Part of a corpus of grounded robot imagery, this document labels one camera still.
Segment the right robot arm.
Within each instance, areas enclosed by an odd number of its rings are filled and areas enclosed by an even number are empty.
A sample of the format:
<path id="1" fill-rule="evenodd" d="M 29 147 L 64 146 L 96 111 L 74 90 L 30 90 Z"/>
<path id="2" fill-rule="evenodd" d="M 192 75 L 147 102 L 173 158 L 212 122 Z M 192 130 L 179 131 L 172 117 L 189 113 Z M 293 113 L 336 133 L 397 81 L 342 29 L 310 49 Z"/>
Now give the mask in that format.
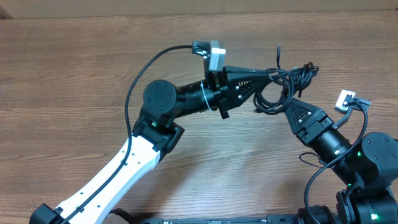
<path id="1" fill-rule="evenodd" d="M 350 143 L 339 128 L 353 110 L 368 113 L 370 102 L 347 96 L 334 122 L 319 107 L 294 99 L 285 111 L 293 134 L 313 149 L 324 171 L 331 168 L 345 183 L 336 194 L 337 213 L 326 206 L 305 204 L 294 223 L 397 223 L 397 200 L 390 188 L 397 179 L 397 139 L 382 132 L 366 133 Z"/>

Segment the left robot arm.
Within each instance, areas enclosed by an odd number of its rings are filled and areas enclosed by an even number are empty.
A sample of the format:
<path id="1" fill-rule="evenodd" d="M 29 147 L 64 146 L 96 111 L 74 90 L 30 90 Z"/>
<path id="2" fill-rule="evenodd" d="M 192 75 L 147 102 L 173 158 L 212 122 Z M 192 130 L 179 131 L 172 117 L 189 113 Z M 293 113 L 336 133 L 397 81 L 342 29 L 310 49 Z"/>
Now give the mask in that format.
<path id="1" fill-rule="evenodd" d="M 128 190 L 177 145 L 184 129 L 175 119 L 216 110 L 226 119 L 228 110 L 241 106 L 273 80 L 266 70 L 225 66 L 184 86 L 167 80 L 150 82 L 139 117 L 127 124 L 128 137 L 119 152 L 56 208 L 40 205 L 30 223 L 103 223 Z"/>

